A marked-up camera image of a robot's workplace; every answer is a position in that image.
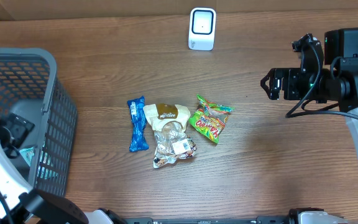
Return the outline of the teal tissue wipes pack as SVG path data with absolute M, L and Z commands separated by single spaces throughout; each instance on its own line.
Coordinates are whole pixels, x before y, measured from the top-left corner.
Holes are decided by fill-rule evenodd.
M 22 156 L 22 158 L 25 160 L 26 164 L 28 166 L 31 166 L 32 163 L 32 159 L 35 156 L 35 147 L 31 146 L 28 148 L 23 148 L 19 150 L 20 155 Z

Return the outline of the green Haribo candy bag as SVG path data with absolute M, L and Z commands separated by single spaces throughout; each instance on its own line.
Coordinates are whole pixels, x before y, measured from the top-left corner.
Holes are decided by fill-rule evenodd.
M 201 95 L 197 95 L 198 108 L 189 118 L 188 122 L 202 135 L 217 144 L 219 135 L 226 127 L 229 115 L 234 111 L 233 107 L 224 106 L 208 101 Z

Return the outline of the blue snack wrapper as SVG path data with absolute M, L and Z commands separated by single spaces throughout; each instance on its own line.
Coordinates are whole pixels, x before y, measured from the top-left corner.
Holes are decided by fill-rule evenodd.
M 149 148 L 144 136 L 144 129 L 147 120 L 144 114 L 145 98 L 141 96 L 133 100 L 129 100 L 127 105 L 131 114 L 131 122 L 133 125 L 130 152 L 145 151 Z

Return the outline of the beige brown snack bag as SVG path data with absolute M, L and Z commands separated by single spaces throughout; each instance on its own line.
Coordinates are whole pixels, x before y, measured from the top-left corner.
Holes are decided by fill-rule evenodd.
M 155 169 L 194 156 L 197 147 L 186 133 L 190 118 L 190 111 L 186 106 L 164 103 L 146 105 L 144 114 L 157 144 L 153 159 Z

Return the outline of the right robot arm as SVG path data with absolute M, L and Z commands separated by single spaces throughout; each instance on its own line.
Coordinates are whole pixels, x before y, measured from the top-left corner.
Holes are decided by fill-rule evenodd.
M 315 114 L 343 116 L 358 159 L 358 27 L 326 32 L 320 42 L 312 34 L 293 41 L 298 68 L 272 68 L 260 81 L 271 100 L 284 94 L 297 104 L 286 118 Z

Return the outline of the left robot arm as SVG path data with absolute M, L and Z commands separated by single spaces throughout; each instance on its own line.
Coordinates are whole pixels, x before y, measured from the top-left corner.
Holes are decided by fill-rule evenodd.
M 83 212 L 72 201 L 31 186 L 12 164 L 18 146 L 33 124 L 15 116 L 0 121 L 0 223 L 24 223 L 34 215 L 40 223 L 125 223 L 103 208 Z

